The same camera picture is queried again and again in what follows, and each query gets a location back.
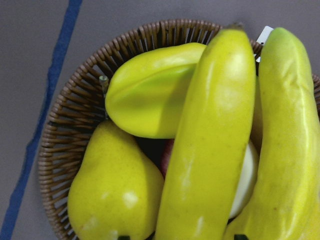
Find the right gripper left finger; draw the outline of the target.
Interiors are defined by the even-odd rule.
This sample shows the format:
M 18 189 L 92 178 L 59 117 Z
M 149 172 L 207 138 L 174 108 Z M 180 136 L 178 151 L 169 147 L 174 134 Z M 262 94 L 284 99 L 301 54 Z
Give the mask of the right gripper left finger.
M 117 240 L 131 240 L 131 237 L 129 235 L 121 235 Z

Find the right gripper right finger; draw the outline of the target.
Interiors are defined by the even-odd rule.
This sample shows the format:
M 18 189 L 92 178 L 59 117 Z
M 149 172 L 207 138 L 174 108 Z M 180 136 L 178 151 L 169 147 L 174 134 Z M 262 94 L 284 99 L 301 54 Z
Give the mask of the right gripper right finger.
M 245 234 L 235 234 L 234 240 L 248 240 L 248 237 Z

